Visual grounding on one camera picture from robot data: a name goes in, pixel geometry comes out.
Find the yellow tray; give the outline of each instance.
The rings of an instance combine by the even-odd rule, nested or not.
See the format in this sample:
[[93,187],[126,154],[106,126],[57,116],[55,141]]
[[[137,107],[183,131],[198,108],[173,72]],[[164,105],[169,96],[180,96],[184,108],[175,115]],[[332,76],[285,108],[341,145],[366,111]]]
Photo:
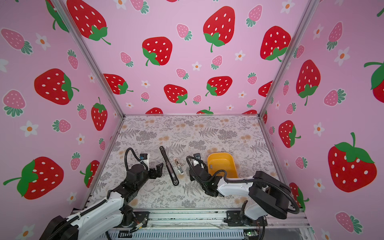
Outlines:
[[[231,154],[226,152],[212,153],[208,156],[207,162],[209,174],[213,175],[218,170],[226,170],[227,177],[238,178],[235,161]],[[224,173],[221,172],[217,176],[224,176]]]

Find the white flower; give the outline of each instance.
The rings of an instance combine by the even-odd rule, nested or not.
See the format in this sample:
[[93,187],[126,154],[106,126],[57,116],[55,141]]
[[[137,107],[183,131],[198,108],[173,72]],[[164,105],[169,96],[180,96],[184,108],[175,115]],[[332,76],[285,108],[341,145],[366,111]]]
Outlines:
[[38,33],[36,33],[36,43],[41,45],[44,50],[47,50],[47,48],[50,48],[51,45],[47,42],[46,36],[40,36]]
[[292,2],[292,0],[288,0],[286,2],[282,3],[283,8],[281,9],[280,13],[286,12],[289,13],[290,9],[295,5],[295,3]]
[[245,57],[245,53],[243,53],[243,50],[240,50],[239,53],[235,53],[235,56],[236,56],[235,60],[240,60],[240,61],[242,61],[242,60],[243,60],[243,57]]
[[324,240],[332,240],[330,237],[329,237],[329,232],[326,232],[324,231],[323,229],[321,229],[321,238],[324,239]]
[[8,64],[8,61],[5,59],[0,59],[0,71],[7,72],[7,69],[5,68],[5,65]]
[[288,160],[284,160],[284,166],[288,169],[289,168],[289,163],[288,163]]
[[144,86],[145,88],[148,88],[148,86],[150,86],[148,81],[141,81],[141,85]]
[[239,98],[244,98],[245,95],[246,95],[246,93],[244,93],[244,91],[242,91],[241,93],[239,93]]
[[20,127],[21,130],[25,131],[25,136],[28,137],[29,135],[37,135],[36,129],[39,127],[39,125],[35,124],[32,125],[31,121],[26,122],[26,126]]
[[192,67],[193,67],[194,71],[195,70],[200,71],[201,65],[198,62],[196,62],[196,63],[192,64]]
[[315,39],[315,38],[319,38],[320,37],[320,33],[321,33],[321,31],[323,30],[323,26],[321,26],[320,25],[320,23],[319,23],[319,26],[317,26],[317,28],[315,29],[315,30],[313,30],[313,39]]
[[324,185],[321,184],[321,179],[316,180],[316,178],[314,178],[314,185],[313,185],[313,187],[317,188],[317,190],[319,190],[319,192],[321,192],[322,189],[325,189]]
[[324,132],[324,130],[325,130],[323,127],[321,127],[321,122],[317,125],[314,124],[313,127],[314,127],[313,134],[317,133],[317,135],[319,135],[319,137],[321,136],[321,133]]
[[339,4],[339,6],[341,6],[342,3],[343,3],[343,1],[344,1],[344,0],[336,0],[335,4]]
[[76,140],[79,141],[79,145],[82,143],[85,143],[84,138],[85,138],[85,136],[83,136],[83,135],[81,135],[81,133],[79,133],[79,137],[76,138]]
[[73,201],[76,201],[76,194],[77,192],[73,193],[71,192],[70,196],[67,198],[67,201],[71,204]]
[[88,77],[89,77],[89,81],[90,81],[91,83],[95,83],[95,77],[93,76],[92,73],[91,73],[90,75],[88,75]]
[[335,61],[335,62],[339,62],[339,66],[341,66],[345,60],[347,60],[347,59],[350,58],[349,54],[347,54],[348,51],[349,51],[349,47],[347,47],[346,49],[344,49],[344,51],[341,50],[341,49],[338,51],[338,55],[339,55],[339,56],[336,57],[334,61]]
[[122,9],[126,9],[125,8],[125,3],[127,2],[127,0],[113,0],[115,3],[116,3],[116,8],[117,9],[120,9],[120,8],[122,8]]
[[30,226],[30,227],[24,226],[23,230],[22,230],[22,233],[17,235],[16,239],[26,240],[28,237],[32,237],[33,236],[33,231],[32,230],[33,230],[34,227],[35,227],[34,224],[32,226]]

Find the pink wallpaper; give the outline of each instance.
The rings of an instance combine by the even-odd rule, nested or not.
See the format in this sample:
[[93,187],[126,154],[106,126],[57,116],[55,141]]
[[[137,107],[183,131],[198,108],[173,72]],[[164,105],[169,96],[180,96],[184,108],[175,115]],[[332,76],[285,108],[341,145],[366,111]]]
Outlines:
[[317,239],[381,239],[383,7],[322,1],[267,110]]
[[81,208],[118,124],[67,31],[49,2],[0,8],[1,239],[39,239]]
[[256,113],[307,0],[67,0],[126,114]]

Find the floral patterned surface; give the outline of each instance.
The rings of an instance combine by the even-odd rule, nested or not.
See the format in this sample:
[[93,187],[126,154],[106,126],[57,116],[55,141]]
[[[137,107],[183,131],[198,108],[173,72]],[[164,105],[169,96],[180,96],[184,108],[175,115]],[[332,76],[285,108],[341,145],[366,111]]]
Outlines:
[[[243,196],[210,197],[200,185],[189,179],[186,156],[201,153],[205,160],[214,152],[230,153],[239,177],[262,170],[275,178],[277,174],[256,116],[128,116],[118,140],[90,198],[90,204],[106,196],[126,176],[124,153],[132,147],[136,154],[149,153],[150,167],[164,162],[159,147],[164,146],[172,165],[179,159],[185,173],[173,186],[166,168],[163,176],[150,179],[130,205],[135,208],[233,208],[247,200]],[[132,154],[128,165],[137,163]]]

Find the red strawberry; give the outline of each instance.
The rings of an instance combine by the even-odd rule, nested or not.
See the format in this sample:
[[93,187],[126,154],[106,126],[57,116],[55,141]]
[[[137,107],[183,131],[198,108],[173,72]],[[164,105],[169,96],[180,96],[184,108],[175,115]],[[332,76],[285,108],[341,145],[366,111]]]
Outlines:
[[225,6],[217,10],[204,23],[203,33],[205,40],[213,45],[220,47],[228,43],[235,31],[235,11],[233,8]]
[[9,179],[7,183],[20,179],[17,191],[26,199],[37,199],[56,188],[64,177],[63,169],[52,159],[38,157],[28,163],[22,170],[22,176]]
[[229,87],[232,85],[232,78],[228,76],[214,77],[207,82],[207,94],[210,93],[213,96],[221,96],[227,92]]
[[307,168],[307,166],[308,166],[308,161],[305,157],[296,158],[295,163],[296,163],[296,166],[300,169]]
[[295,144],[296,138],[301,138],[301,136],[296,137],[296,127],[290,120],[280,124],[279,136],[287,148],[290,148]]
[[307,198],[304,200],[303,193],[301,192],[300,188],[296,185],[296,183],[291,182],[289,184],[289,187],[291,188],[293,198],[295,199],[295,202],[299,205],[299,207],[303,208],[303,212],[305,212],[305,204],[304,202],[308,202],[310,199]]
[[187,105],[187,102],[185,101],[188,97],[188,92],[185,88],[167,84],[164,86],[164,93],[167,96],[167,99],[172,103],[182,103],[185,102]]
[[245,113],[242,113],[242,114],[257,114],[257,111],[251,109],[251,110],[248,110],[248,111],[246,111]]
[[211,68],[213,70],[216,70],[219,68],[219,66],[223,63],[223,56],[218,55],[212,59]]
[[296,48],[295,52],[293,53],[294,58],[299,58],[304,53],[304,46],[300,45],[298,48]]
[[124,94],[127,91],[133,92],[133,90],[128,90],[128,84],[124,80],[124,78],[115,75],[115,74],[103,74],[105,79],[107,80],[109,87],[111,88],[114,94]]
[[141,95],[141,100],[147,102],[149,100],[149,94],[147,92],[143,92]]
[[267,112],[265,111],[265,114],[263,116],[263,120],[264,120],[264,124],[266,124],[266,120],[268,119],[268,114]]
[[104,151],[105,150],[105,141],[103,138],[99,139],[99,145],[100,145],[100,149]]
[[341,88],[337,91],[333,89],[325,96],[324,104],[331,107],[336,106],[336,104],[340,104],[345,100],[346,95],[345,91]]
[[380,65],[372,74],[371,90],[373,90],[375,98],[384,103],[384,63],[369,62],[364,64],[364,67],[370,65]]
[[296,111],[296,103],[290,103],[286,109],[286,113],[291,115],[294,111]]
[[130,68],[133,67],[132,58],[128,54],[126,54],[125,52],[121,52],[120,58],[121,58],[121,61],[124,62],[126,66]]
[[184,80],[189,78],[187,71],[185,71],[184,69],[178,68],[176,69],[176,73],[179,78],[182,78]]
[[285,82],[284,82],[284,87],[283,87],[283,95],[285,96],[285,95],[287,95],[287,93],[288,93],[288,90],[289,90],[289,81],[288,80],[285,80]]
[[251,85],[254,85],[257,81],[256,73],[250,73],[248,74],[248,80],[247,82]]
[[196,95],[193,98],[193,104],[198,105],[201,102],[201,95]]
[[291,42],[291,35],[279,26],[273,26],[265,33],[262,47],[260,48],[260,56],[265,60],[273,60],[283,55],[287,51],[287,47]]
[[77,105],[77,111],[79,111],[79,117],[82,120],[87,119],[87,109],[84,108],[84,105],[79,103],[79,105]]
[[13,118],[24,113],[22,109],[25,108],[25,100],[17,90],[10,90],[3,97],[3,103],[5,104],[4,111]]
[[151,108],[145,114],[163,114],[160,108]]
[[369,154],[355,147],[355,133],[351,132],[353,146],[341,142],[328,152],[328,164],[333,183],[344,192],[356,191],[370,184],[377,174]]
[[184,38],[184,40],[189,41],[192,39],[192,32],[189,30],[189,28],[184,24],[178,24],[176,26],[177,33],[179,37]]
[[46,0],[45,1],[46,5],[47,5],[47,9],[48,9],[48,12],[51,14],[51,16],[55,19],[53,21],[53,25],[52,25],[52,28],[53,30],[56,30],[55,29],[55,23],[57,22],[57,24],[59,25],[59,27],[61,29],[63,29],[64,31],[66,32],[69,32],[68,31],[68,28],[65,26],[63,20],[61,19],[60,15],[57,13],[57,11],[55,10],[55,7],[53,6],[51,0]]
[[65,119],[62,119],[62,120],[56,120],[53,122],[53,130],[55,130],[56,132],[67,132],[71,129],[71,124],[65,120]]
[[172,53],[172,42],[164,36],[148,38],[144,40],[142,48],[144,56],[148,58],[146,66],[148,61],[154,65],[163,66],[168,63]]
[[101,131],[107,122],[108,112],[105,106],[101,104],[100,98],[99,103],[95,103],[91,109],[91,117],[96,130]]
[[257,100],[254,98],[251,101],[248,102],[247,108],[251,108],[256,104]]
[[299,77],[296,83],[296,92],[301,98],[306,98],[304,106],[307,105],[308,96],[314,94],[320,84],[320,71],[312,62],[306,60],[301,66]]
[[270,128],[269,128],[269,134],[270,135],[273,135],[275,133],[275,127],[274,126],[271,126]]
[[266,97],[266,95],[268,94],[269,92],[269,89],[271,88],[271,85],[272,85],[272,81],[262,85],[260,88],[259,88],[259,95],[263,96],[263,97]]
[[73,97],[71,80],[60,69],[53,68],[35,79],[35,90],[43,98],[59,105],[68,104]]
[[247,22],[246,22],[249,28],[253,27],[253,25],[256,25],[256,22],[260,20],[262,16],[262,11],[263,11],[263,6],[260,4],[249,11]]
[[85,170],[85,173],[82,173],[82,171],[80,170],[80,173],[85,175],[84,176],[84,183],[85,185],[87,186],[87,188],[89,188],[89,186],[91,185],[91,182],[93,180],[93,177],[95,176],[96,174],[96,171],[97,171],[97,168],[99,167],[99,161],[97,160],[93,160],[86,168]]
[[213,114],[213,112],[211,112],[211,107],[209,107],[208,110],[201,110],[198,111],[196,114]]
[[3,35],[3,38],[12,48],[20,50],[22,53],[28,55],[33,52],[31,44],[28,41],[24,41],[24,38],[20,33],[7,28],[2,28],[1,35]]
[[142,14],[147,14],[147,12],[149,12],[147,2],[143,0],[131,0],[131,4],[136,11],[140,11]]
[[70,164],[71,164],[71,168],[73,171],[75,171],[79,167],[79,165],[80,165],[80,153],[75,152],[73,154]]
[[76,54],[74,53],[74,51],[72,51],[72,49],[69,49],[68,55],[68,61],[70,65],[73,67],[73,69],[77,69],[77,67],[79,66],[79,61],[76,58]]
[[357,234],[361,234],[362,233],[362,225],[360,224],[360,221],[355,218],[354,216],[349,216],[347,213],[345,212],[338,212],[335,214],[335,218],[337,220],[337,222],[343,227],[345,228],[345,230],[347,230],[348,232],[350,233],[353,233],[353,231],[355,231]]
[[81,35],[94,41],[107,36],[107,23],[96,9],[82,0],[67,0],[67,7]]
[[333,27],[332,31],[328,36],[328,41],[329,41],[327,42],[328,51],[331,51],[336,47],[337,41],[341,38],[342,34],[343,34],[343,22],[338,22]]

